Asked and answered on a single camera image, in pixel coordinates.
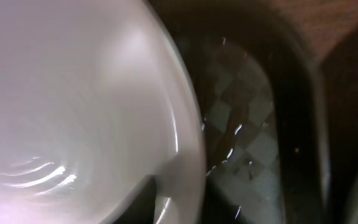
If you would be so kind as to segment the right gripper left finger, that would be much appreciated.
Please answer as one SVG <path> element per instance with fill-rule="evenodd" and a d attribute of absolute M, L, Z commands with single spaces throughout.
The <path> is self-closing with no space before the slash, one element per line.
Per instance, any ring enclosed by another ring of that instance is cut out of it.
<path fill-rule="evenodd" d="M 148 175 L 131 192 L 113 224 L 153 224 L 156 198 L 157 181 L 154 175 Z"/>

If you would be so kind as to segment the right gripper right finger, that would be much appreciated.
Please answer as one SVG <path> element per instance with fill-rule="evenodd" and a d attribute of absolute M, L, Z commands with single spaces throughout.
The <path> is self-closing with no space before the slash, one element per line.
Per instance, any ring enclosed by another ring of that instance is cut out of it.
<path fill-rule="evenodd" d="M 202 224 L 243 224 L 241 207 L 230 203 L 214 181 L 207 177 L 202 208 Z"/>

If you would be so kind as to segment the white plate top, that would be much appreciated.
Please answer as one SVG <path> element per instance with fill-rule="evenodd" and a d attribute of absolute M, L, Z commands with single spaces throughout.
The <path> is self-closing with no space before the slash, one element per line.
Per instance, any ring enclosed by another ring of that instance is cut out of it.
<path fill-rule="evenodd" d="M 0 223 L 196 223 L 205 155 L 180 53 L 145 1 L 0 1 Z"/>

